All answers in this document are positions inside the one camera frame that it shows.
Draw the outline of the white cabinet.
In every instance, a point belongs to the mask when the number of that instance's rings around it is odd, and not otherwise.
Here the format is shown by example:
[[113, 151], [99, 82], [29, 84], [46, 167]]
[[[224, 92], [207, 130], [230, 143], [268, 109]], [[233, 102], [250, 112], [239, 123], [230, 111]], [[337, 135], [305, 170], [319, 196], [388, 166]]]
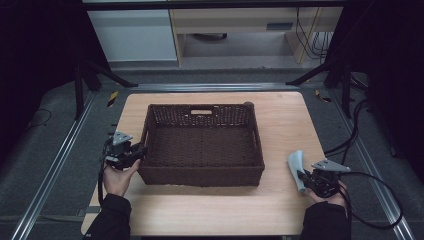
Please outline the white cabinet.
[[175, 61], [167, 10], [89, 11], [109, 62]]

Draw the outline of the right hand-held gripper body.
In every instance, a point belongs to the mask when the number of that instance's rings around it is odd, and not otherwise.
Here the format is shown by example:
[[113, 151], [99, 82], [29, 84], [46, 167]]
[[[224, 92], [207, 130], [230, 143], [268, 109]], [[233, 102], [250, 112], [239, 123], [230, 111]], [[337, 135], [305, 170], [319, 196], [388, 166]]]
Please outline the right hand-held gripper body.
[[324, 159], [312, 165], [312, 172], [305, 172], [304, 185], [320, 198], [329, 198], [340, 190], [337, 175], [351, 171], [350, 167]]

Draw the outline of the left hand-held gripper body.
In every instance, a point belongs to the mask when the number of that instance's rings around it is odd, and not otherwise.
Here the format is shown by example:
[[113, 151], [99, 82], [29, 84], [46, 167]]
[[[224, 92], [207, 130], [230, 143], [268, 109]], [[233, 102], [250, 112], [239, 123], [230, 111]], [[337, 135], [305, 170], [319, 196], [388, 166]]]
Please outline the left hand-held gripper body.
[[131, 135], [118, 130], [105, 142], [102, 160], [118, 170], [129, 168], [133, 165]]

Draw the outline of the light blue cloth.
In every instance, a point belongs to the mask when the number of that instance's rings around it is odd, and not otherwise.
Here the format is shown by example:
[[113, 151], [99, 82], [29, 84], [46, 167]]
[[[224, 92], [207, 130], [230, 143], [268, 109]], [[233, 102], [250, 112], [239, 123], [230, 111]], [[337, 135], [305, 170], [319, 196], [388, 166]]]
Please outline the light blue cloth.
[[291, 171], [291, 174], [295, 180], [297, 190], [299, 192], [304, 192], [306, 187], [303, 183], [303, 181], [298, 177], [298, 173], [304, 172], [303, 169], [303, 151], [297, 150], [293, 153], [291, 153], [288, 157], [288, 165]]

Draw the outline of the aluminium floor rail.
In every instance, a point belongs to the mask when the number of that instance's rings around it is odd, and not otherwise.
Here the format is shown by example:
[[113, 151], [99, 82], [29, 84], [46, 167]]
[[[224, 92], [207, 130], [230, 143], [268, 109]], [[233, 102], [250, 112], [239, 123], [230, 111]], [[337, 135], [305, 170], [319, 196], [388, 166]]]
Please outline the aluminium floor rail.
[[186, 83], [186, 84], [139, 84], [132, 87], [140, 92], [247, 92], [247, 91], [294, 91], [297, 86], [286, 83]]
[[71, 152], [74, 143], [87, 119], [87, 116], [91, 111], [93, 102], [97, 95], [97, 92], [89, 92], [87, 94], [87, 99], [83, 101], [83, 110], [81, 115], [73, 121], [70, 130], [68, 131], [63, 143], [61, 144], [50, 168], [45, 174], [35, 196], [33, 197], [24, 214], [19, 218], [18, 224], [10, 240], [26, 240], [29, 236], [53, 189], [53, 186], [55, 185], [62, 171], [64, 164], [66, 163], [66, 160], [68, 159], [69, 153]]
[[[335, 90], [330, 90], [329, 95], [333, 99], [347, 131], [352, 133], [354, 129], [354, 120], [353, 118], [346, 117], [343, 113], [341, 106], [341, 94], [337, 93]], [[358, 158], [361, 162], [364, 172], [380, 180], [383, 180], [382, 175], [374, 164], [373, 159], [371, 158], [360, 136], [357, 136], [357, 140], [353, 143], [353, 147], [358, 154]], [[397, 239], [416, 240], [408, 222], [403, 215], [403, 210], [400, 207], [400, 203], [396, 201], [395, 194], [391, 193], [386, 186], [383, 186], [377, 180], [371, 180], [370, 183], [388, 221], [390, 223], [394, 223], [396, 220], [399, 220], [399, 223], [392, 227], [392, 230], [394, 231]]]

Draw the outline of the person's left hand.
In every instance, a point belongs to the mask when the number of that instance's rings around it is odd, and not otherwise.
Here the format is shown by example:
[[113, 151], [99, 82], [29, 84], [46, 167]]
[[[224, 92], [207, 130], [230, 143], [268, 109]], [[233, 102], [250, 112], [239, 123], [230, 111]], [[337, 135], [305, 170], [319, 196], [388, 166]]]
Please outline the person's left hand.
[[103, 184], [108, 194], [123, 197], [129, 187], [132, 176], [139, 169], [140, 160], [137, 159], [133, 165], [124, 170], [117, 170], [109, 165], [104, 169]]

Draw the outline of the black metal stand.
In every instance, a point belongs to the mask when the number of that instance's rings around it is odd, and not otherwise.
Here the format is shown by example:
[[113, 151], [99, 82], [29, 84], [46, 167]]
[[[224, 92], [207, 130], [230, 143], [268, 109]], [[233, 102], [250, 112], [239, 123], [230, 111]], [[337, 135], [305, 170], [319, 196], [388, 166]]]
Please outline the black metal stand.
[[332, 56], [329, 60], [318, 67], [310, 70], [301, 77], [287, 82], [289, 86], [299, 86], [319, 73], [326, 72], [324, 81], [326, 88], [335, 88], [338, 83], [342, 84], [341, 106], [346, 117], [351, 118], [350, 101], [352, 86], [352, 65], [349, 56]]
[[74, 85], [75, 85], [75, 101], [76, 101], [76, 114], [75, 119], [78, 120], [84, 112], [84, 96], [83, 96], [83, 83], [89, 87], [91, 91], [97, 91], [101, 87], [100, 80], [97, 75], [101, 74], [112, 81], [118, 83], [125, 88], [137, 87], [137, 84], [128, 82], [118, 75], [114, 74], [111, 70], [93, 62], [85, 61], [80, 62], [74, 69]]

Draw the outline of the yellow black striped tape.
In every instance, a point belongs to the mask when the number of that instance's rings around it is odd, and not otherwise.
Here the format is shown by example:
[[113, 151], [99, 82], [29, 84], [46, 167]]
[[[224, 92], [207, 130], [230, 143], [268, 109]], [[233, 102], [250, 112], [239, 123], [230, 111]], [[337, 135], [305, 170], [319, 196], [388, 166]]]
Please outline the yellow black striped tape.
[[325, 103], [332, 102], [332, 99], [330, 97], [323, 97], [321, 92], [318, 89], [315, 90], [315, 96], [322, 102], [325, 102]]
[[115, 100], [116, 100], [116, 98], [117, 98], [117, 96], [118, 96], [118, 94], [119, 94], [119, 92], [118, 91], [113, 91], [112, 93], [111, 93], [111, 95], [110, 95], [110, 97], [109, 97], [109, 100], [108, 100], [108, 102], [107, 102], [107, 107], [111, 107], [111, 106], [113, 106], [113, 104], [114, 104], [114, 102], [115, 102]]

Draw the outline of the brown woven basket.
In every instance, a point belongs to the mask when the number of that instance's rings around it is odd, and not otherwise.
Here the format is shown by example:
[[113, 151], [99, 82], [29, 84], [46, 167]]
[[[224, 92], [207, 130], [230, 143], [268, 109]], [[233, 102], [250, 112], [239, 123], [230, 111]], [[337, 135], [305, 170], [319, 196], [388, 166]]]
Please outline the brown woven basket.
[[147, 185], [257, 186], [265, 169], [254, 106], [151, 104], [141, 143]]

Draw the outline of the dark curtain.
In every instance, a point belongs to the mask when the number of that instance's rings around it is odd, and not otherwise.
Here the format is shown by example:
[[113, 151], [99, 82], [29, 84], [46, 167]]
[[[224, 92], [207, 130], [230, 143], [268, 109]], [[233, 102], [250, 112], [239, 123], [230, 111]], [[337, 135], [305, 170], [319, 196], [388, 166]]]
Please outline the dark curtain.
[[49, 90], [108, 61], [83, 0], [0, 0], [0, 166]]
[[368, 97], [399, 152], [424, 183], [424, 0], [346, 6], [334, 43], [354, 32], [349, 60], [370, 79]]

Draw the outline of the grey tape strip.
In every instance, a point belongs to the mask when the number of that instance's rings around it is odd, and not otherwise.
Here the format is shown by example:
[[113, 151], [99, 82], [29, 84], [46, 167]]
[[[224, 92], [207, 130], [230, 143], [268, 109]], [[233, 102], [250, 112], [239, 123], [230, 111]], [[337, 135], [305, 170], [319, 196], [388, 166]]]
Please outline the grey tape strip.
[[84, 217], [86, 214], [97, 214], [101, 211], [100, 206], [87, 206], [77, 211], [78, 217]]

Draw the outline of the person's right hand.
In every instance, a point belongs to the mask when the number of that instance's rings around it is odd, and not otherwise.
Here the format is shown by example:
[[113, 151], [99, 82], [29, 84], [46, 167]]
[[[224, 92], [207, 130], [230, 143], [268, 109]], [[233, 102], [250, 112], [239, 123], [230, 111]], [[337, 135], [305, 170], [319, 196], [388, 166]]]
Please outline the person's right hand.
[[307, 188], [305, 190], [305, 194], [312, 200], [313, 203], [321, 203], [328, 202], [330, 204], [339, 205], [342, 207], [346, 207], [346, 200], [344, 195], [346, 194], [346, 185], [342, 182], [339, 182], [340, 192], [329, 197], [329, 198], [321, 198], [318, 197], [311, 189]]

